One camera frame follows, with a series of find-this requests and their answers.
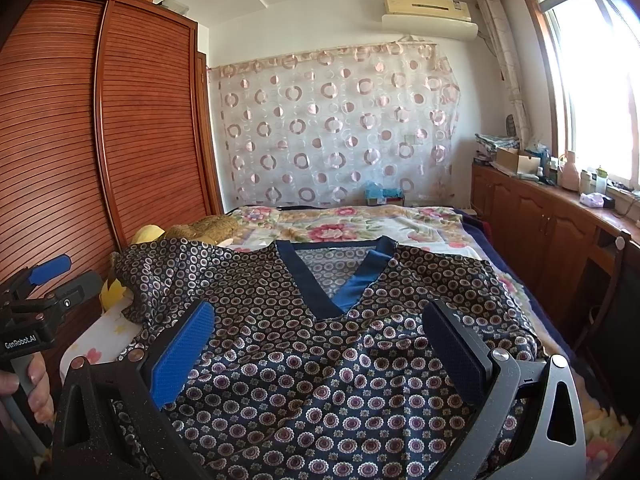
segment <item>sliding wardrobe door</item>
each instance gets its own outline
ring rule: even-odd
[[[35,0],[0,51],[0,283],[63,253],[71,271],[45,290],[88,269],[107,274],[115,244],[92,115],[103,8]],[[54,382],[62,352],[99,312],[95,300],[67,315],[56,348],[46,354]]]
[[[196,125],[195,26],[108,3],[96,128],[123,245],[145,224],[167,229],[210,214]]]

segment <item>air conditioner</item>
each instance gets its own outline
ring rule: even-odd
[[[478,26],[471,21],[468,5],[456,0],[385,0],[386,30],[415,36],[436,36],[471,41]]]

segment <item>window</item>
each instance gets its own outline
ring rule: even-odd
[[[640,22],[607,0],[526,0],[546,54],[556,153],[638,188]]]

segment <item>curtain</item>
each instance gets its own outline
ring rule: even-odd
[[[507,86],[509,102],[513,106],[516,133],[520,139],[520,146],[524,149],[530,139],[530,127],[520,90],[520,61],[511,27],[500,0],[478,0],[478,6],[498,57],[502,78]]]
[[[227,205],[353,205],[367,182],[411,203],[450,199],[460,88],[437,44],[289,54],[212,75]]]

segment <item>floral bedspread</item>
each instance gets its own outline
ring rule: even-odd
[[[248,206],[232,213],[240,231],[230,247],[253,251],[277,239],[293,242],[345,242],[374,240],[386,235],[405,245],[425,251],[462,254],[489,259],[474,238],[462,227],[462,216],[447,207],[405,208],[340,207],[322,210],[279,211],[264,206]],[[548,354],[564,352],[549,335],[531,308],[524,287],[494,266],[498,278],[533,323]],[[584,380],[574,371],[587,441],[587,478],[596,479],[609,465],[631,427],[622,425],[613,412],[607,413],[587,393]]]

